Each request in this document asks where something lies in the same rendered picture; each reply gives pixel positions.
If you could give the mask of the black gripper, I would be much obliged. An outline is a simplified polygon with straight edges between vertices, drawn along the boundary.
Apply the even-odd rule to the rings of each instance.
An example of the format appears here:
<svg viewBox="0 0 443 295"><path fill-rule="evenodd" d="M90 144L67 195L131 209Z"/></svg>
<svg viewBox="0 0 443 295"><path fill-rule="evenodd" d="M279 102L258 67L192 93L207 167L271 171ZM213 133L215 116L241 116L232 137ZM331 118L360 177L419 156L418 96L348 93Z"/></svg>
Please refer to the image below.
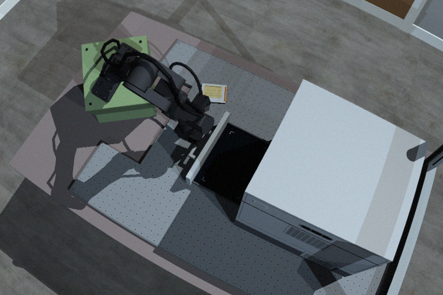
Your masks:
<svg viewBox="0 0 443 295"><path fill-rule="evenodd" d="M192 144L195 144L197 146L201 145L201 140L204 135L203 133L199 132L198 130L193 129L189 125L183 126L180 124L177 124L177 126L174 129L174 132L181 139L186 140L186 141L188 141Z"/></svg>

